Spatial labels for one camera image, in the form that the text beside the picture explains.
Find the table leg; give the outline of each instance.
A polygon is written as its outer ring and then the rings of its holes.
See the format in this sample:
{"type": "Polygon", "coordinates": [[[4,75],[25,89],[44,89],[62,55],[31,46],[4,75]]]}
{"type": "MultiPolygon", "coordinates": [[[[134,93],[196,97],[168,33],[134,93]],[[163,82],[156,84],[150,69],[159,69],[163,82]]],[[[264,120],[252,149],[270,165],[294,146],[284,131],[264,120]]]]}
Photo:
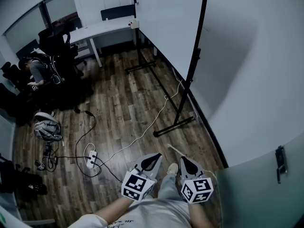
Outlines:
{"type": "Polygon", "coordinates": [[[95,54],[97,63],[98,63],[98,65],[99,65],[99,67],[102,67],[103,65],[101,64],[101,61],[100,61],[100,59],[99,59],[99,55],[98,55],[98,53],[97,53],[97,50],[96,50],[96,47],[95,47],[93,38],[90,38],[90,42],[91,42],[91,45],[92,45],[92,48],[93,48],[93,51],[94,51],[94,54],[95,54]]]}
{"type": "Polygon", "coordinates": [[[156,47],[153,47],[153,54],[154,54],[154,56],[157,56],[157,49],[156,49],[156,47]]]}

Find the door handle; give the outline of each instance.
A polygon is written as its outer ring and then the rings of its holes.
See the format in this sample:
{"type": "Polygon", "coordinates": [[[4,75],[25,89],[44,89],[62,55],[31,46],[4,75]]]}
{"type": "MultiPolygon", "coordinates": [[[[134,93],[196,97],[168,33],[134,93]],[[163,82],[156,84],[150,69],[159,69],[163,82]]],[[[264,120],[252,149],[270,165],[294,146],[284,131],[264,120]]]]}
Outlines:
{"type": "Polygon", "coordinates": [[[277,169],[276,169],[277,183],[281,184],[281,174],[287,173],[287,164],[286,164],[284,147],[279,146],[275,151],[275,155],[277,162],[277,169]]]}

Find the whiteboard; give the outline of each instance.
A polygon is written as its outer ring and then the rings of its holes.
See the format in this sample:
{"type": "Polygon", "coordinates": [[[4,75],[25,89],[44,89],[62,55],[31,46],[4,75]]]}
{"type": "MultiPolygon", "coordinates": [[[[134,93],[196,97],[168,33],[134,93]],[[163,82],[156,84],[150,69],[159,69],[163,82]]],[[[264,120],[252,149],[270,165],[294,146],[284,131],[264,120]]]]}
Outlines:
{"type": "Polygon", "coordinates": [[[186,79],[200,20],[202,0],[138,0],[140,31],[186,79]]]}

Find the white desk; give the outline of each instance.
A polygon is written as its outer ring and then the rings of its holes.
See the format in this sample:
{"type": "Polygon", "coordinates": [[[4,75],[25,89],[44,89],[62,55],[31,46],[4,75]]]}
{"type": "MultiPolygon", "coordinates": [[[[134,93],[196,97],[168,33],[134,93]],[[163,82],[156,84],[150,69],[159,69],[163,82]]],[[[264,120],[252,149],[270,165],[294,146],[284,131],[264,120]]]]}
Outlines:
{"type": "Polygon", "coordinates": [[[90,39],[94,54],[96,56],[96,60],[98,62],[99,67],[102,67],[102,64],[100,62],[93,37],[100,36],[102,34],[111,33],[118,30],[123,29],[130,29],[130,26],[128,25],[130,20],[132,20],[134,16],[128,16],[118,19],[111,19],[111,20],[105,20],[93,25],[89,25],[80,29],[76,29],[74,31],[70,32],[71,38],[70,38],[70,44],[73,44],[75,42],[78,42],[80,40],[84,39],[90,39]]]}

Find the jeans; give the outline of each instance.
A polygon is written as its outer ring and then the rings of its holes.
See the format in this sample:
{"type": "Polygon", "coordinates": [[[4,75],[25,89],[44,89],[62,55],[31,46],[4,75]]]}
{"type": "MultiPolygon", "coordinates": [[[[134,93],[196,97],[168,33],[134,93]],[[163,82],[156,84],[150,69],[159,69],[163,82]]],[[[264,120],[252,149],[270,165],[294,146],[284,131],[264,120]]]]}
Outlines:
{"type": "Polygon", "coordinates": [[[175,175],[172,173],[167,174],[162,179],[161,188],[158,192],[158,199],[182,201],[181,196],[177,192],[175,180],[175,175]]]}

